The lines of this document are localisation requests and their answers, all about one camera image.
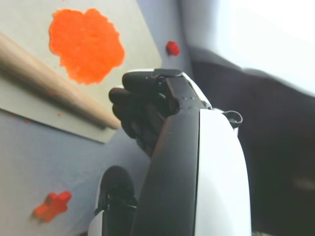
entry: beige board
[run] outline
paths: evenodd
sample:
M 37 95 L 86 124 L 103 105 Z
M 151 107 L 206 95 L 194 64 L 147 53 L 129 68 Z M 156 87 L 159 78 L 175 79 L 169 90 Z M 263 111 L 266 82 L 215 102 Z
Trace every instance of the beige board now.
M 64 8 L 85 12 L 96 8 L 120 32 L 126 51 L 124 63 L 114 68 L 101 84 L 79 85 L 67 77 L 59 57 L 49 49 L 52 14 Z M 25 50 L 71 81 L 111 111 L 108 92 L 121 85 L 122 75 L 138 68 L 159 68 L 162 60 L 136 0 L 11 0 L 0 7 L 0 31 Z M 115 133 L 35 92 L 11 75 L 0 71 L 0 108 L 43 124 L 89 139 L 107 142 Z

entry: red plastic piece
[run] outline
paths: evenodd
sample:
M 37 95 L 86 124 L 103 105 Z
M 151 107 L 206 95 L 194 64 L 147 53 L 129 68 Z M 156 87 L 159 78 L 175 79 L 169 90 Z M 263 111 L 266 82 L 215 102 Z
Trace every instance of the red plastic piece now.
M 181 51 L 174 41 L 169 41 L 166 45 L 166 49 L 170 55 L 177 56 Z
M 71 199 L 71 197 L 72 195 L 68 191 L 59 195 L 49 193 L 45 202 L 35 208 L 34 215 L 38 219 L 42 219 L 44 222 L 49 223 L 57 215 L 68 210 L 67 202 Z

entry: orange dough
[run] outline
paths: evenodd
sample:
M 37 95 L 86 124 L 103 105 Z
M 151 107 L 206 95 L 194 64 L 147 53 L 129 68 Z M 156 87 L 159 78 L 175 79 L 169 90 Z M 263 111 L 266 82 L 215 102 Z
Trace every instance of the orange dough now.
M 60 57 L 69 78 L 79 84 L 101 83 L 123 63 L 125 51 L 119 33 L 96 9 L 86 13 L 63 9 L 50 25 L 50 50 Z

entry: robotic arm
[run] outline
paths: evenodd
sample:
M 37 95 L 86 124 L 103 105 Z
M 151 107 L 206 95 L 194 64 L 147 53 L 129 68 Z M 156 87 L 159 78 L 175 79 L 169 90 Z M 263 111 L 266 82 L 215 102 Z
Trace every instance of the robotic arm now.
M 152 159 L 130 235 L 250 236 L 247 170 L 234 131 L 242 117 L 213 110 L 179 70 L 131 71 L 123 85 L 110 91 L 113 112 Z M 102 217 L 89 236 L 102 235 L 95 229 Z

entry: wooden rolling pin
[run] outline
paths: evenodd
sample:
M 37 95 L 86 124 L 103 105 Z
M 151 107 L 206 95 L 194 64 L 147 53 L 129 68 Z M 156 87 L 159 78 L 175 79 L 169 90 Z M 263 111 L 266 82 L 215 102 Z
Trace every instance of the wooden rolling pin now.
M 117 129 L 120 121 L 76 86 L 0 32 L 0 67 L 98 124 Z

